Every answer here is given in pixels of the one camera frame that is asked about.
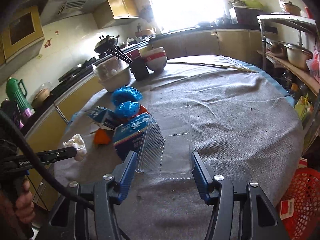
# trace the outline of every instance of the plastic tray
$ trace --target plastic tray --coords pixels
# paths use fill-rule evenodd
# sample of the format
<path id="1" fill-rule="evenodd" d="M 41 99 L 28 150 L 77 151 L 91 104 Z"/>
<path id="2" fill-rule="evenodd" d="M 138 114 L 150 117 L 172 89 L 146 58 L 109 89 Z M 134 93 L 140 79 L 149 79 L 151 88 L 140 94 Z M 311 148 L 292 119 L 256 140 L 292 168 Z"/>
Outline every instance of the plastic tray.
<path id="1" fill-rule="evenodd" d="M 190 106 L 152 113 L 136 171 L 163 178 L 191 178 L 192 152 Z"/>

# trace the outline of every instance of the yellow plastic bag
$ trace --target yellow plastic bag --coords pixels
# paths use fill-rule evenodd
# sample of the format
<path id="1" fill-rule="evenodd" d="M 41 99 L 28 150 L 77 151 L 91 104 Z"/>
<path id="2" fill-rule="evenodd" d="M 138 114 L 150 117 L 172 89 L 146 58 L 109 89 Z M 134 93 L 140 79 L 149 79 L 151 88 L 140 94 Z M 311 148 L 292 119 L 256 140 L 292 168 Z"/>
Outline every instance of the yellow plastic bag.
<path id="1" fill-rule="evenodd" d="M 308 101 L 308 94 L 299 98 L 294 109 L 296 109 L 301 121 L 304 121 L 307 115 L 313 112 L 313 106 Z"/>

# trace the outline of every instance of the black countertop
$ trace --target black countertop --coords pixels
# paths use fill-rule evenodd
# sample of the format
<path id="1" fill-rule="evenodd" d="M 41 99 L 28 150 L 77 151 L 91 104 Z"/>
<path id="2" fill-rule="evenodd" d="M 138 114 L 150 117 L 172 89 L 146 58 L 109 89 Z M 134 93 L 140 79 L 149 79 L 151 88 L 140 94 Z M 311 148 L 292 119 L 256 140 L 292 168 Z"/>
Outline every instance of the black countertop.
<path id="1" fill-rule="evenodd" d="M 179 30 L 179 31 L 174 31 L 174 32 L 170 32 L 170 33 L 164 33 L 164 34 L 161 34 L 161 35 L 157 35 L 154 39 L 151 39 L 149 41 L 142 41 L 142 42 L 137 43 L 137 44 L 133 44 L 131 46 L 128 46 L 128 47 L 122 49 L 122 51 L 124 53 L 129 53 L 130 51 L 133 51 L 135 49 L 144 47 L 144 46 L 152 43 L 155 40 L 167 38 L 168 36 L 172 36 L 172 35 L 180 35 L 180 34 L 185 34 L 185 33 L 189 33 L 189 32 L 198 32 L 198 31 L 206 31 L 206 30 L 212 30 L 212 31 L 217 30 L 218 31 L 220 29 L 223 29 L 223 30 L 225 30 L 225 29 L 240 29 L 240 30 L 256 30 L 256 31 L 259 31 L 260 27 L 259 27 L 259 25 L 225 24 L 225 25 L 219 26 L 219 27 L 211 26 L 211 27 L 199 27 L 199 28 L 184 29 L 184 30 Z M 265 31 L 266 32 L 272 32 L 272 33 L 278 33 L 277 28 L 269 27 L 269 26 L 265 27 Z M 113 55 L 107 55 L 104 58 L 101 58 L 101 59 L 97 60 L 93 64 L 94 65 L 100 64 L 100 63 L 106 61 L 107 59 L 109 59 L 111 57 L 113 57 Z M 21 129 L 22 134 L 26 135 L 28 133 L 28 131 L 32 128 L 32 126 L 36 123 L 36 121 L 44 114 L 44 112 L 50 106 L 52 106 L 52 104 L 60 96 L 62 96 L 68 89 L 70 89 L 72 86 L 74 86 L 80 80 L 85 78 L 91 72 L 92 72 L 92 65 L 89 65 L 83 71 L 78 73 L 74 78 L 69 79 L 67 81 L 63 81 L 57 87 L 55 87 L 50 92 L 50 96 L 43 102 L 43 104 L 39 108 L 36 109 L 36 112 L 28 119 L 26 124 L 23 126 L 23 128 Z"/>

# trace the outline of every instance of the green thermos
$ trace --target green thermos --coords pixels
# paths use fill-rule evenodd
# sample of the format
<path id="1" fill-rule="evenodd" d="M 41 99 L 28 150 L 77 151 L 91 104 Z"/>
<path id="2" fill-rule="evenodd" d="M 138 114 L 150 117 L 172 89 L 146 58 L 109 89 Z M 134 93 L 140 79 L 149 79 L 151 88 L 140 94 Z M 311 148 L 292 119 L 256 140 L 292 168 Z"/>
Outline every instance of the green thermos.
<path id="1" fill-rule="evenodd" d="M 20 85 L 23 86 L 25 94 L 22 93 Z M 10 101 L 17 102 L 20 111 L 24 111 L 27 108 L 32 109 L 31 105 L 26 100 L 27 90 L 22 79 L 18 81 L 16 78 L 8 78 L 5 93 L 7 94 Z"/>

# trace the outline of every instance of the shelf rack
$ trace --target shelf rack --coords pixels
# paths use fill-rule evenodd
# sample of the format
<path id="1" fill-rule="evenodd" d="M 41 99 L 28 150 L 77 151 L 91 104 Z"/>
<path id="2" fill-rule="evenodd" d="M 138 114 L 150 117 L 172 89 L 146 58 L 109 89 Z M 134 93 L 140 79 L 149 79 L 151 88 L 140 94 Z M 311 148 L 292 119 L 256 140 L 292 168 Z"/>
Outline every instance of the shelf rack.
<path id="1" fill-rule="evenodd" d="M 307 124 L 304 127 L 305 132 L 305 142 L 304 142 L 304 153 L 308 150 L 311 143 L 314 141 L 317 131 L 319 130 L 319 123 L 320 123 L 320 93 L 319 88 L 320 85 L 316 84 L 316 80 L 308 75 L 306 72 L 296 68 L 289 62 L 274 57 L 273 55 L 267 53 L 267 46 L 266 46 L 266 36 L 265 36 L 265 23 L 278 23 L 285 26 L 289 26 L 299 31 L 299 42 L 298 44 L 302 46 L 302 38 L 301 32 L 309 33 L 311 35 L 317 36 L 318 30 L 316 27 L 316 21 L 313 19 L 309 19 L 306 17 L 296 16 L 296 15 L 288 15 L 288 14 L 271 14 L 271 15 L 258 15 L 257 16 L 259 24 L 260 24 L 260 31 L 261 31 L 261 39 L 262 39 L 262 68 L 266 71 L 267 66 L 267 56 L 286 69 L 291 71 L 294 75 L 296 75 L 300 80 L 302 80 L 311 90 L 313 93 L 317 95 L 317 99 L 314 105 L 314 110 L 312 115 L 310 116 Z"/>

